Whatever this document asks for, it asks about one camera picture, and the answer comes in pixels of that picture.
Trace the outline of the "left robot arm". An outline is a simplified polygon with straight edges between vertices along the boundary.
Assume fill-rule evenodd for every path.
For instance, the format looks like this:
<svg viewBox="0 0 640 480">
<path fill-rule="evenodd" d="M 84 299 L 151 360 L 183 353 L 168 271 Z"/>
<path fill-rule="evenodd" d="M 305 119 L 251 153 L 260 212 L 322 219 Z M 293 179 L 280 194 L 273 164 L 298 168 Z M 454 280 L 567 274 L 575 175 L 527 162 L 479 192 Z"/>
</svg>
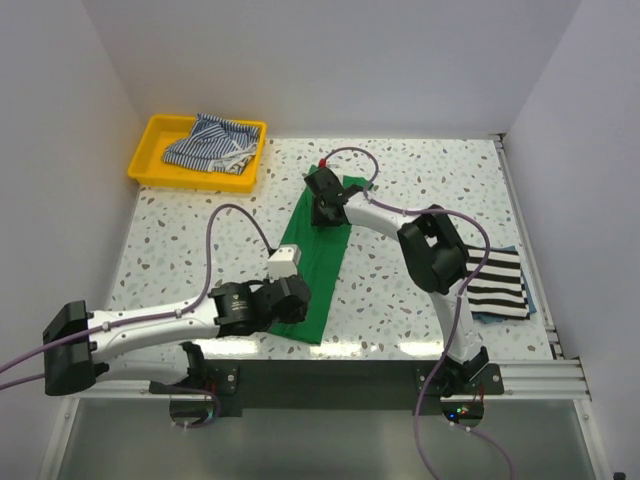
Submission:
<svg viewBox="0 0 640 480">
<path fill-rule="evenodd" d="M 245 337 L 305 320 L 311 290 L 300 275 L 229 282 L 203 297 L 132 311 L 62 307 L 42 334 L 49 396 L 85 391 L 105 380 L 149 380 L 200 390 L 207 368 L 192 341 Z"/>
</svg>

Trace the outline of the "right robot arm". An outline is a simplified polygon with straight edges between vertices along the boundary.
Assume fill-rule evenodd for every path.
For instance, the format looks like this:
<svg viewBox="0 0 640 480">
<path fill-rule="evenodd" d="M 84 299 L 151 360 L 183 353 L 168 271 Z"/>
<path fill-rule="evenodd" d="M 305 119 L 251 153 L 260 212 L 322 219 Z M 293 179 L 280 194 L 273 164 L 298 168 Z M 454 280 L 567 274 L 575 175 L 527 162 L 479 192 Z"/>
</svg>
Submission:
<svg viewBox="0 0 640 480">
<path fill-rule="evenodd" d="M 314 226 L 360 226 L 399 243 L 409 276 L 429 294 L 441 327 L 446 352 L 440 378 L 456 392 L 469 392 L 489 357 L 467 298 L 469 251 L 448 214 L 437 205 L 419 213 L 384 206 L 364 187 L 344 186 L 327 167 L 304 181 Z"/>
</svg>

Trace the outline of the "green tank top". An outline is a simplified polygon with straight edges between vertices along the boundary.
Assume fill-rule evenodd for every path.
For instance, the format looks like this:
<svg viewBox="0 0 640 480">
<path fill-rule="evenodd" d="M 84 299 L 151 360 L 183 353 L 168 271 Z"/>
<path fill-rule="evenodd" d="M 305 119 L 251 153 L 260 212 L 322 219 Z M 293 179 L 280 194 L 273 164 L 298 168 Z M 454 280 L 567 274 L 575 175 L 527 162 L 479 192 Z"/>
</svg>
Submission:
<svg viewBox="0 0 640 480">
<path fill-rule="evenodd" d="M 313 196 L 305 187 L 281 239 L 300 248 L 299 272 L 311 290 L 305 320 L 277 324 L 269 333 L 310 345 L 320 345 L 328 322 L 332 298 L 349 245 L 352 227 L 318 227 L 312 224 Z"/>
</svg>

